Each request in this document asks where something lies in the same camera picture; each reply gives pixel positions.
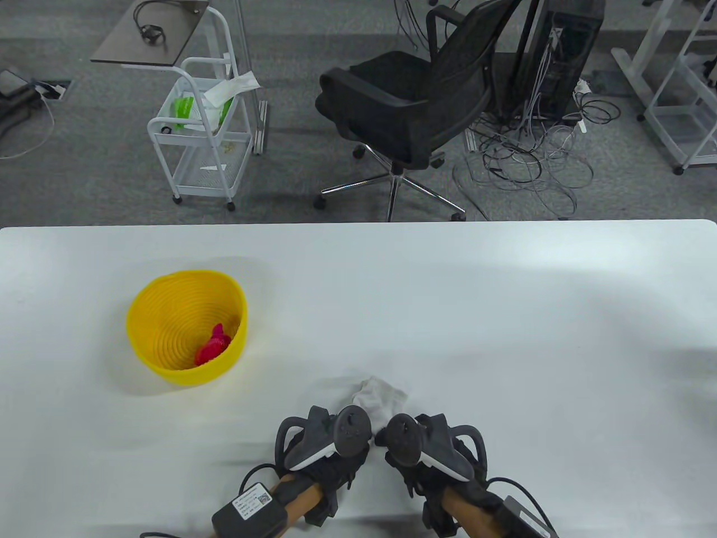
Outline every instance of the white metal shelf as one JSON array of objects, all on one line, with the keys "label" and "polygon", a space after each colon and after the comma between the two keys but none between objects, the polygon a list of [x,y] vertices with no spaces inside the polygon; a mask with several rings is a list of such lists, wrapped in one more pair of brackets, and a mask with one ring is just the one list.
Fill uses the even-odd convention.
[{"label": "white metal shelf", "polygon": [[[234,211],[232,198],[239,188],[247,161],[254,148],[255,137],[252,135],[247,106],[241,94],[234,96],[222,124],[215,132],[212,131],[202,97],[206,91],[226,78],[238,76],[239,66],[234,55],[227,20],[212,7],[207,8],[206,12],[213,17],[213,25],[206,28],[210,57],[189,57],[181,63],[180,67],[139,67],[149,70],[168,70],[179,75],[157,116],[150,119],[147,124],[147,133],[172,189],[175,203],[182,203],[183,195],[224,197],[227,201],[227,209]],[[219,47],[218,30],[224,35],[223,45],[226,54]],[[214,68],[215,78],[190,75],[189,66],[195,64],[211,65]],[[194,96],[201,119],[176,117],[174,103],[186,93]],[[239,123],[238,132],[229,130],[229,125],[234,119]],[[162,146],[186,147],[174,172],[170,170]]]},{"label": "white metal shelf", "polygon": [[221,167],[227,178],[229,193],[237,193],[239,183],[252,152],[250,133],[226,133],[219,145],[219,164],[210,148],[190,146],[184,150],[174,172],[174,182],[179,194],[192,196],[224,196]]},{"label": "white metal shelf", "polygon": [[[665,148],[679,163],[674,168],[677,175],[682,175],[689,166],[696,164],[717,164],[717,93],[707,84],[702,62],[688,59],[688,49],[694,41],[717,39],[713,35],[698,35],[705,16],[715,5],[717,0],[707,3],[670,72],[652,97],[644,117],[638,116],[638,120],[647,120]],[[685,105],[658,105],[665,88],[675,75],[692,90],[692,102]]]}]

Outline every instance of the black glove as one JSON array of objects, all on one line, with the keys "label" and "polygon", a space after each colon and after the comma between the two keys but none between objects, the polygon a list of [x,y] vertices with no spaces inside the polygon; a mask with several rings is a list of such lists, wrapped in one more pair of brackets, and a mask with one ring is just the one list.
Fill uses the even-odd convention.
[{"label": "black glove", "polygon": [[[294,448],[303,437],[303,431],[294,435],[293,439],[289,441],[288,447],[284,450],[284,455]],[[290,471],[284,467],[284,460],[281,458],[281,461],[276,462],[276,472],[280,478],[287,474],[306,477],[321,487],[322,501],[304,516],[304,520],[309,525],[321,527],[327,517],[333,517],[336,514],[338,509],[337,490],[343,487],[344,484],[348,484],[348,489],[351,489],[351,482],[355,479],[356,473],[361,466],[366,462],[368,454],[369,444],[367,443],[366,448],[352,458],[342,458],[339,454],[334,454],[329,458],[321,458],[300,471]]]},{"label": "black glove", "polygon": [[[303,437],[303,431],[294,435],[293,439],[289,441],[289,446],[284,451],[284,454],[294,448]],[[366,444],[366,448],[353,458],[342,458],[339,454],[334,454],[329,458],[321,458],[300,471],[289,471],[284,467],[283,461],[278,461],[276,462],[277,474],[280,478],[289,473],[306,475],[321,486],[324,492],[337,491],[344,484],[348,484],[348,489],[351,489],[351,482],[353,482],[356,473],[366,462],[368,454],[369,445]]]},{"label": "black glove", "polygon": [[[383,432],[376,435],[376,445],[385,445]],[[487,469],[475,459],[468,447],[458,438],[452,440],[453,448],[466,458],[473,466],[475,478],[470,482],[461,482],[451,478],[436,468],[419,463],[414,467],[405,467],[396,462],[390,452],[386,452],[386,462],[403,476],[409,495],[414,493],[426,498],[423,505],[423,522],[428,529],[433,529],[440,538],[455,536],[458,525],[442,507],[443,494],[447,487],[453,488],[467,502],[486,511],[496,511],[503,500],[485,488]]]}]

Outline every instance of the computer tower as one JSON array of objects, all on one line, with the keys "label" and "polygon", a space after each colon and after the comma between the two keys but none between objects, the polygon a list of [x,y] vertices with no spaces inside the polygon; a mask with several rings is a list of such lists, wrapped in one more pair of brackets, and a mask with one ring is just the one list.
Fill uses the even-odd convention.
[{"label": "computer tower", "polygon": [[543,54],[550,47],[548,70],[540,86],[542,117],[559,122],[566,115],[573,91],[602,26],[605,0],[543,0],[538,6],[529,50],[521,57],[514,102],[530,99],[541,75]]}]

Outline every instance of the red toy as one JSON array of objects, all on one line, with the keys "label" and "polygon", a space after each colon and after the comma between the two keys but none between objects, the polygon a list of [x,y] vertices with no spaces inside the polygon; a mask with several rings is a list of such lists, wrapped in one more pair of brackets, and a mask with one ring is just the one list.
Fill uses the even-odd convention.
[{"label": "red toy", "polygon": [[224,353],[224,350],[229,347],[231,342],[232,337],[224,333],[224,327],[222,324],[215,326],[212,330],[212,337],[194,356],[195,365],[201,366],[213,359],[216,359],[219,355]]}]

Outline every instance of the cart wheel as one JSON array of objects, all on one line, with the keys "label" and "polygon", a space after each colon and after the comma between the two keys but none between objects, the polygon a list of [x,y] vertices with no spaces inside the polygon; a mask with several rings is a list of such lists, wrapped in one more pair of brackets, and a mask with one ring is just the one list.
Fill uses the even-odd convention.
[{"label": "cart wheel", "polygon": [[363,159],[364,155],[366,155],[366,147],[365,146],[356,146],[353,149],[353,158],[354,159]]},{"label": "cart wheel", "polygon": [[320,194],[314,198],[314,209],[318,209],[319,211],[326,209],[326,198]]}]

